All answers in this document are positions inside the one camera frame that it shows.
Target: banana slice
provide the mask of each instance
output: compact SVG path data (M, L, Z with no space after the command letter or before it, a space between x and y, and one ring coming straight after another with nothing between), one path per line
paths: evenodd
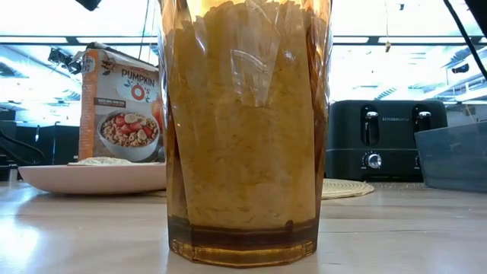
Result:
M147 140L147 135L145 134L145 131L143 129L140 129L139 131L137 131L137 137L138 137L138 139L140 139L142 141Z
M135 123L137 122L137 116L134 113L129 113L125 115L125 123Z

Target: glass base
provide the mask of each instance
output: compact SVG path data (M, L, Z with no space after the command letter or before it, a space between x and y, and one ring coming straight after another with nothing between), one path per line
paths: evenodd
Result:
M237 230L196 227L169 217L170 249L194 263L247 268L292 263L316 251L317 222L280 229Z

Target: table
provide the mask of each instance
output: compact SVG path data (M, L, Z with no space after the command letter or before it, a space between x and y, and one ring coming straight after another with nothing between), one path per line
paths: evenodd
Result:
M313 256L240 270L169 252L164 198L54 196L0 183L0 273L485 273L487 196L374 186L322 202Z

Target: cereal bowl image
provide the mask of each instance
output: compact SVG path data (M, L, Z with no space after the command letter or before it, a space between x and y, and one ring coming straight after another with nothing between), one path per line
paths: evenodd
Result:
M156 119L131 110L104 116L97 127L102 143L118 158L143 161L158 147L160 129Z

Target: strawberry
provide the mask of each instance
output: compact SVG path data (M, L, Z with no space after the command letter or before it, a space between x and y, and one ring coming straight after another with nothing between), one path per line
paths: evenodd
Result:
M120 131L123 134L130 134L130 133L134 132L132 129L130 129L130 126L127 124L123 125L122 128L120 129Z
M115 117L115 124L117 126L123 126L123 125L125 125L125 117L120 116L120 115L118 115L117 117Z
M134 132L134 131L139 131L140 129L142 129L142 125L140 124L140 122L135 122L135 123L131 123L130 124L130 129Z
M152 130L151 130L151 128L148 127L148 126L144 126L144 131L145 131L146 136L148 138L151 138L151 136L152 136Z

